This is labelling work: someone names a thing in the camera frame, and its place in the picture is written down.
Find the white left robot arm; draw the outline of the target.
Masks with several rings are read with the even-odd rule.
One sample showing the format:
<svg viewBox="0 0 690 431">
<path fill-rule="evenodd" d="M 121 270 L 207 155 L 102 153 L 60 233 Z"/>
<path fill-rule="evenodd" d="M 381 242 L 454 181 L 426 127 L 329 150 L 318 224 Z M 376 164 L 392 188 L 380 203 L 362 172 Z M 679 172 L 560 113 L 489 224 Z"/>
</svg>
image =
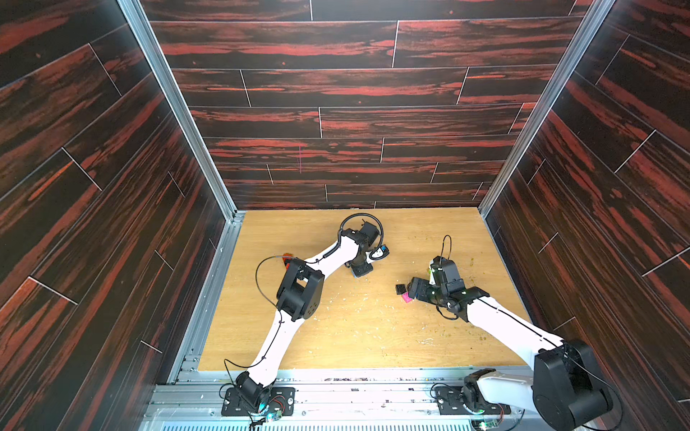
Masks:
<svg viewBox="0 0 690 431">
<path fill-rule="evenodd" d="M 253 413 L 264 411 L 280 364 L 299 328 L 320 305 L 325 280 L 337 269 L 362 264 L 368 267 L 373 242 L 357 233 L 343 235 L 331 248 L 307 260 L 294 258 L 277 291 L 276 312 L 262 347 L 253 364 L 246 366 L 235 380 L 242 401 Z"/>
</svg>

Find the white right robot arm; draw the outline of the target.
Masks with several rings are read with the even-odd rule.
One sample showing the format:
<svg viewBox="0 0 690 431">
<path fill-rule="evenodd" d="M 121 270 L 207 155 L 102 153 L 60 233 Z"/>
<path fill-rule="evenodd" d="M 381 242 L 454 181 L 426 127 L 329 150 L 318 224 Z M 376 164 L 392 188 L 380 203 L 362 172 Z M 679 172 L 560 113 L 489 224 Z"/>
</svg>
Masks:
<svg viewBox="0 0 690 431">
<path fill-rule="evenodd" d="M 505 407 L 537 413 L 554 430 L 573 430 L 614 409 L 615 390 L 604 380 L 594 350 L 584 341 L 567 341 L 510 312 L 480 287 L 467 287 L 456 263 L 436 257 L 429 278 L 413 278 L 398 291 L 433 305 L 450 321 L 484 330 L 517 354 L 530 375 L 508 375 L 494 368 L 467 375 L 458 396 L 473 414 L 498 414 Z"/>
</svg>

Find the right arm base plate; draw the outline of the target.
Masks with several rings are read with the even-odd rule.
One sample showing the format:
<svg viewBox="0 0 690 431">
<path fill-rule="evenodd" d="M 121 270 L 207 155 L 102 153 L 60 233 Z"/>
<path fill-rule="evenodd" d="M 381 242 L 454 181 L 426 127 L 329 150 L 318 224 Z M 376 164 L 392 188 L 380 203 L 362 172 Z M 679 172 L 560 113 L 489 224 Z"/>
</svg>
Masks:
<svg viewBox="0 0 690 431">
<path fill-rule="evenodd" d="M 505 416 L 511 407 L 505 404 L 487 402 L 482 395 L 470 388 L 437 383 L 431 386 L 429 395 L 436 402 L 442 416 L 446 415 L 490 415 Z"/>
</svg>

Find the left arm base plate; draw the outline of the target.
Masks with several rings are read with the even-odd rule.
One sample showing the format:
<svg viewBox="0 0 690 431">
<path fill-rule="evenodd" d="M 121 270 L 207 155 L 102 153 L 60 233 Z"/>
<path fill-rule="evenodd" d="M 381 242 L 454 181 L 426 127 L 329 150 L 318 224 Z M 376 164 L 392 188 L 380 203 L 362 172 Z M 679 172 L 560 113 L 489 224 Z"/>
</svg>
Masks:
<svg viewBox="0 0 690 431">
<path fill-rule="evenodd" d="M 294 387 L 272 387 L 257 396 L 244 396 L 235 387 L 226 388 L 221 409 L 222 417 L 265 418 L 267 421 L 291 417 L 295 410 L 296 389 Z"/>
</svg>

